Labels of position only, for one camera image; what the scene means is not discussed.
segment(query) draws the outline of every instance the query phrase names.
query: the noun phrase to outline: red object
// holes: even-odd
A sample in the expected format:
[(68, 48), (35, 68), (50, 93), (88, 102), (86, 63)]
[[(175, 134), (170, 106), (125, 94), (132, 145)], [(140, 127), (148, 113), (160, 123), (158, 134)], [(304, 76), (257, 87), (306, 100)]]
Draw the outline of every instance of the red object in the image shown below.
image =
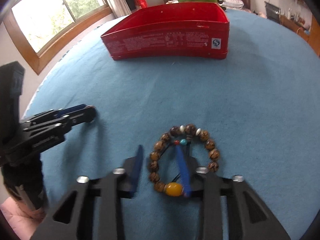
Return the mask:
[(136, 11), (101, 38), (114, 60), (169, 55), (224, 59), (229, 20), (215, 3), (164, 4)]
[(147, 1), (146, 0), (138, 0), (140, 6), (141, 6), (141, 9), (144, 9), (144, 8), (147, 8), (148, 7), (148, 4), (147, 4)]
[(147, 4), (146, 0), (135, 0), (135, 3), (136, 3), (137, 6), (140, 6), (141, 9), (148, 7), (148, 4)]

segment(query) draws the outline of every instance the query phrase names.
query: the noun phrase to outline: robotic hand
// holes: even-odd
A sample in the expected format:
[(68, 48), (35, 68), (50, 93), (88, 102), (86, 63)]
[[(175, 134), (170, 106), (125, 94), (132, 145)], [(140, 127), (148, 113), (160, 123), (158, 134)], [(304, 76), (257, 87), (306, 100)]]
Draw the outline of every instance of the robotic hand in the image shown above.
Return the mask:
[[(196, 158), (176, 146), (176, 157), (186, 197), (201, 200), (198, 240), (222, 240), (220, 196), (227, 197), (230, 240), (290, 240), (287, 232), (267, 205), (240, 175), (220, 178)], [(106, 177), (89, 180), (80, 176), (76, 184), (51, 209), (31, 240), (92, 239), (94, 198), (101, 199), (97, 239), (125, 240), (121, 198), (132, 198), (137, 190), (143, 148), (126, 159)]]
[(41, 218), (46, 196), (40, 153), (63, 142), (72, 126), (91, 122), (96, 109), (79, 105), (19, 122), (23, 76), (24, 68), (18, 62), (0, 67), (0, 167), (11, 197)]

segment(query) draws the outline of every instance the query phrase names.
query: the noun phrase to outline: wooden shelf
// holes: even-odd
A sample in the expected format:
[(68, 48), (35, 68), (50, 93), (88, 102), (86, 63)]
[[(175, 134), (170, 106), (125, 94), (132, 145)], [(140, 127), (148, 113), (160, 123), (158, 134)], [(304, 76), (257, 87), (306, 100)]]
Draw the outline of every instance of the wooden shelf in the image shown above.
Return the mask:
[(312, 16), (310, 39), (308, 43), (315, 53), (320, 56), (320, 26), (314, 16)]
[(281, 22), (281, 25), (297, 33), (297, 35), (303, 38), (306, 42), (309, 41), (309, 35), (305, 34), (304, 29), (296, 25), (294, 21), (288, 20), (287, 17), (285, 17), (284, 15), (280, 15), (280, 22)]

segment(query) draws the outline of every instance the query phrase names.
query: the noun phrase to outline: yellow bead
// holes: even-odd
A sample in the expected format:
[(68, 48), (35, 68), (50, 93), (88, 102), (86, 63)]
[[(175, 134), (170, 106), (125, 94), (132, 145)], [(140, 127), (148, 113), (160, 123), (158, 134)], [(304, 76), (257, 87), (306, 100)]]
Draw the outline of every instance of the yellow bead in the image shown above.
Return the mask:
[(171, 197), (179, 197), (182, 195), (182, 185), (176, 182), (170, 182), (165, 185), (164, 192)]

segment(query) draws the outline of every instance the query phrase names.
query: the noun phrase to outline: silver screw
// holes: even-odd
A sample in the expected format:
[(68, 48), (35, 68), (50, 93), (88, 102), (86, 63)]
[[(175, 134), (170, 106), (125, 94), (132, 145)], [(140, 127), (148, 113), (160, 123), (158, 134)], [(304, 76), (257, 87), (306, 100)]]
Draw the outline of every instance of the silver screw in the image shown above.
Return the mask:
[(77, 178), (77, 182), (79, 183), (87, 183), (89, 181), (89, 178), (86, 176), (80, 176)]
[(196, 173), (206, 174), (208, 172), (209, 172), (209, 170), (206, 167), (198, 167), (196, 169)]
[(125, 169), (124, 168), (115, 168), (113, 171), (112, 171), (113, 174), (116, 174), (116, 175), (120, 175), (120, 174), (125, 174)]
[(232, 177), (232, 180), (233, 180), (234, 182), (242, 182), (242, 181), (244, 181), (244, 177), (241, 176), (241, 175), (234, 175), (234, 176)]

